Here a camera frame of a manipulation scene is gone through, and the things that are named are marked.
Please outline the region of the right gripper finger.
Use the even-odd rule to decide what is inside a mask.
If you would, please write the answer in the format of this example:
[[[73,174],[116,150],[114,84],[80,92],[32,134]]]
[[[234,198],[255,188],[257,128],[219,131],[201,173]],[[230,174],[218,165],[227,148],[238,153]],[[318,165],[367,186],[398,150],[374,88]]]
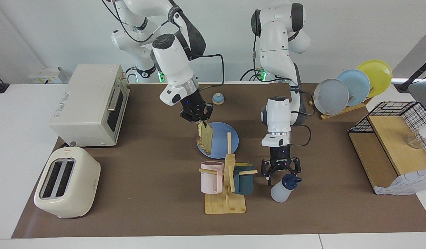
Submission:
[[[180,112],[180,117],[186,119],[189,122],[198,122],[199,121],[199,117],[198,115],[196,115],[193,112],[186,112],[186,111],[181,111]]]
[[[206,103],[205,110],[202,111],[202,121],[210,119],[213,109],[214,105],[212,103]]]

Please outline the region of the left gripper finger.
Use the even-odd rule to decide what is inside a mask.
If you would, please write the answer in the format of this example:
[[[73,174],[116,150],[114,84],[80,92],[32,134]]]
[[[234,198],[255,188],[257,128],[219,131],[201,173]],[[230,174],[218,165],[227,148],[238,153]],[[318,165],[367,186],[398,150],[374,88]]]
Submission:
[[[294,164],[294,169],[290,167],[291,163]],[[291,174],[301,173],[300,159],[298,157],[288,158],[286,162],[286,168],[289,170]]]
[[[268,186],[272,186],[274,172],[274,167],[270,165],[270,161],[262,159],[262,175],[266,178]]]

